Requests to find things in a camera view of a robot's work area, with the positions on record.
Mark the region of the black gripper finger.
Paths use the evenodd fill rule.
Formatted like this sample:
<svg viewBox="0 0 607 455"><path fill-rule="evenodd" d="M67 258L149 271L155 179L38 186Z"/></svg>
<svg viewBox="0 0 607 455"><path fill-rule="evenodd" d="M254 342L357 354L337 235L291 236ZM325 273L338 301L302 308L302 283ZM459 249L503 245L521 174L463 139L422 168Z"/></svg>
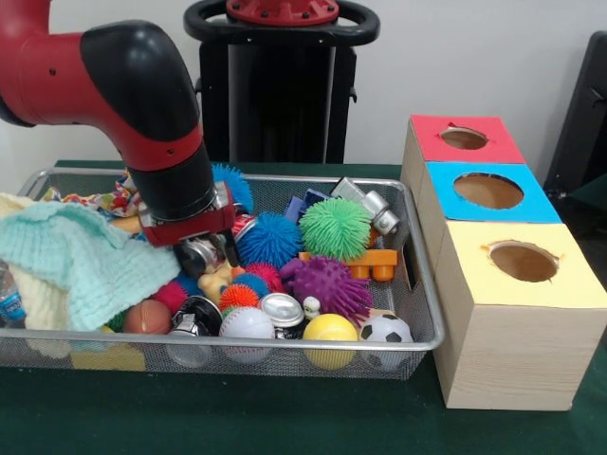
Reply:
<svg viewBox="0 0 607 455"><path fill-rule="evenodd" d="M173 251L184 273L190 278L198 278L200 276L200 255L198 251L185 242L173 246Z"/></svg>
<svg viewBox="0 0 607 455"><path fill-rule="evenodd" d="M240 257L236 246L235 238L230 229L215 234L216 240L223 251L225 258L231 266L240 264Z"/></svg>

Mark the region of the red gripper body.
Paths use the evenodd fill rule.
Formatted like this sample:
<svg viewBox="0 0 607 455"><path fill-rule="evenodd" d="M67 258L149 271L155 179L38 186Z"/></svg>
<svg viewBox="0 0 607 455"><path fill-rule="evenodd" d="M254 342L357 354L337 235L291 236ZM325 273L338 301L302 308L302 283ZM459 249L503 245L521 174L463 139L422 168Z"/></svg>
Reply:
<svg viewBox="0 0 607 455"><path fill-rule="evenodd" d="M161 221L144 203L140 204L140 226L153 246L174 246L193 237L231 231L235 217L233 198L225 182L214 184L214 197L207 209L183 220Z"/></svg>

